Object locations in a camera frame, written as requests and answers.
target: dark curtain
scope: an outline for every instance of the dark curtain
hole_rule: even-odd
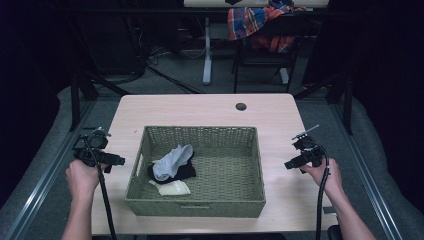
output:
[[[0,206],[54,123],[60,105],[57,93],[69,85],[60,53],[52,45],[50,20],[35,1],[0,3]]]
[[[397,4],[354,78],[354,96],[381,138],[388,171],[424,213],[424,34],[418,4]]]

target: cord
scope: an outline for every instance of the cord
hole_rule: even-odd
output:
[[[179,80],[173,79],[173,78],[171,78],[171,77],[169,77],[169,76],[167,76],[167,75],[165,75],[165,74],[163,74],[163,73],[159,72],[158,70],[156,70],[156,69],[152,68],[151,66],[147,66],[146,68],[147,68],[147,70],[149,70],[149,71],[151,71],[152,73],[154,73],[154,74],[158,75],[159,77],[162,77],[162,78],[164,78],[165,80],[168,80],[168,81],[170,81],[170,82],[174,83],[175,85],[177,85],[177,87],[179,87],[179,88],[180,88],[183,92],[185,92],[185,93],[194,93],[194,94],[201,94],[201,93],[205,93],[205,92],[203,92],[203,91],[202,91],[202,90],[200,90],[200,89],[197,89],[197,88],[195,88],[195,87],[192,87],[192,86],[190,86],[190,85],[188,85],[188,84],[186,84],[186,83],[184,83],[184,82],[181,82],[181,81],[179,81]]]
[[[110,208],[109,197],[107,195],[105,177],[103,175],[103,171],[102,171],[102,168],[100,166],[100,162],[97,161],[96,155],[93,153],[93,150],[91,149],[90,145],[88,144],[87,139],[83,139],[83,141],[84,141],[85,145],[87,146],[88,150],[90,151],[90,154],[94,159],[94,162],[96,163],[96,168],[97,168],[97,172],[98,172],[98,175],[99,175],[100,187],[102,189],[102,194],[103,194],[103,201],[104,201],[105,207],[106,207],[107,221],[109,223],[110,234],[111,234],[112,239],[116,240],[115,227],[113,226],[112,210]]]
[[[328,158],[327,152],[321,145],[312,141],[305,141],[305,143],[311,143],[319,147],[321,151],[324,153],[324,157],[325,157],[325,170],[322,175],[321,184],[319,185],[319,190],[318,190],[317,222],[316,222],[316,231],[315,231],[315,239],[320,240],[321,239],[321,221],[322,221],[322,199],[324,196],[325,183],[327,182],[327,178],[330,173],[330,160]]]

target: hand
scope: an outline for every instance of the hand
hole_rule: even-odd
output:
[[[319,186],[321,184],[322,176],[324,174],[325,170],[325,158],[321,160],[321,165],[319,167],[311,167],[308,165],[304,165],[300,167],[301,170],[309,173],[312,178],[314,179],[315,183]],[[325,183],[325,192],[328,194],[331,193],[342,193],[343,192],[343,186],[342,186],[342,177],[340,174],[339,165],[337,164],[336,160],[330,158],[329,159],[329,166],[330,166],[330,175],[327,178],[327,182]]]
[[[91,199],[99,184],[96,167],[89,167],[81,160],[74,160],[66,169],[66,180],[73,200]]]

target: wicker basket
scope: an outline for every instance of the wicker basket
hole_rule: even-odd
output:
[[[160,196],[147,167],[178,144],[193,146],[197,177],[183,180],[191,194]],[[256,128],[145,127],[125,201],[141,216],[258,217],[265,193]]]

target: light wood tabletop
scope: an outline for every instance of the light wood tabletop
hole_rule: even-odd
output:
[[[236,109],[244,103],[246,109]],[[136,216],[125,203],[145,126],[252,126],[257,128],[266,204],[258,218]],[[314,231],[318,186],[284,163],[300,153],[292,138],[304,127],[289,94],[128,95],[121,99],[105,152],[126,159],[105,174],[117,234],[255,233]],[[330,206],[325,196],[323,206]],[[323,214],[322,229],[337,224]],[[100,187],[92,213],[93,234],[109,234]]]

